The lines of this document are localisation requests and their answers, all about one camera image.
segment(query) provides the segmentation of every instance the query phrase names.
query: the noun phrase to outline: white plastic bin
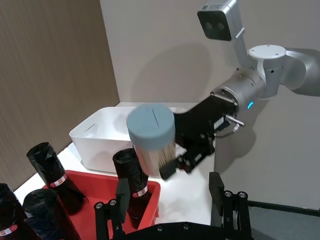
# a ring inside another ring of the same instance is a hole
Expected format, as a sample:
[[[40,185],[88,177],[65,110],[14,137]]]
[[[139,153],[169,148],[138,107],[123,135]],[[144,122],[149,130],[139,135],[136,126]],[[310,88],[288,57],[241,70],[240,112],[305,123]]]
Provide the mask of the white plastic bin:
[[[135,107],[105,107],[75,127],[70,137],[84,166],[91,170],[115,173],[115,153],[132,148],[127,117]]]

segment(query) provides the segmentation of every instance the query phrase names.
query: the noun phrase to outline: white wall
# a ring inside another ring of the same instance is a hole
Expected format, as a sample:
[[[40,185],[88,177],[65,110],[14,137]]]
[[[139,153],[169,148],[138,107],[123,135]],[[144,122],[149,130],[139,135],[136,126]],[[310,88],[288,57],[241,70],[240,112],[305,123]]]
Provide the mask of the white wall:
[[[204,2],[101,0],[121,101],[196,102],[232,74],[220,43],[207,39],[199,23]],[[320,1],[239,2],[248,48],[320,50]],[[252,129],[217,142],[216,170],[225,185],[256,201],[319,209],[319,113],[320,98],[284,87],[259,103],[245,117]]]

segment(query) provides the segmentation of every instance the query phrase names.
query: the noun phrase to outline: table surface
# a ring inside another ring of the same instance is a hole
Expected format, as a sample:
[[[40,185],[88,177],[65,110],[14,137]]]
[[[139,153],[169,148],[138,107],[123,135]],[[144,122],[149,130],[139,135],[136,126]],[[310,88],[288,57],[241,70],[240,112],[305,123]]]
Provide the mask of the table surface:
[[[121,102],[119,107],[134,107],[141,102]],[[192,108],[196,103],[163,103],[167,107]],[[97,172],[87,169],[73,143],[58,154],[65,170],[84,173],[96,173],[116,176],[116,174]],[[159,199],[159,218],[157,223],[192,222],[210,225],[212,198],[209,193],[209,172],[214,170],[214,156],[204,160],[191,174],[178,171],[168,181],[159,178],[149,178],[161,185]],[[33,190],[40,189],[44,182],[38,174],[32,176],[14,193],[23,203],[25,196]]]

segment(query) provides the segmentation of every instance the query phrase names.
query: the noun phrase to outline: red crate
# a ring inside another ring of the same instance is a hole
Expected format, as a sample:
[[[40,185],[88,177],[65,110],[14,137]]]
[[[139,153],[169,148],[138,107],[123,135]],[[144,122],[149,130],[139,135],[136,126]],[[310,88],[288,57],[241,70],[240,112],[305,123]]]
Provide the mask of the red crate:
[[[115,176],[106,176],[78,171],[66,171],[75,185],[86,195],[82,209],[75,215],[71,215],[71,221],[78,231],[82,240],[96,240],[96,218],[94,205],[97,202],[108,203],[109,200],[116,198],[116,189],[118,178]],[[154,181],[148,181],[148,190],[152,193],[149,204],[146,207],[144,215],[138,230],[150,227],[155,224],[158,215],[158,202],[160,197],[160,184]],[[108,230],[110,239],[113,236],[111,222],[108,221]],[[136,231],[130,223],[128,213],[125,216],[125,223],[122,228],[126,234]]]

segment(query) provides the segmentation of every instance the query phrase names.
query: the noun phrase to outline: gray lid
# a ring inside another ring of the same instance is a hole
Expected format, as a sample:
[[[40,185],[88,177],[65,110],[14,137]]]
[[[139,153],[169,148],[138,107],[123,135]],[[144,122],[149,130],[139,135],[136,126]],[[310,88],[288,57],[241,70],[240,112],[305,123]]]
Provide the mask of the gray lid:
[[[160,104],[143,104],[126,121],[130,139],[144,150],[159,150],[175,139],[174,113]]]

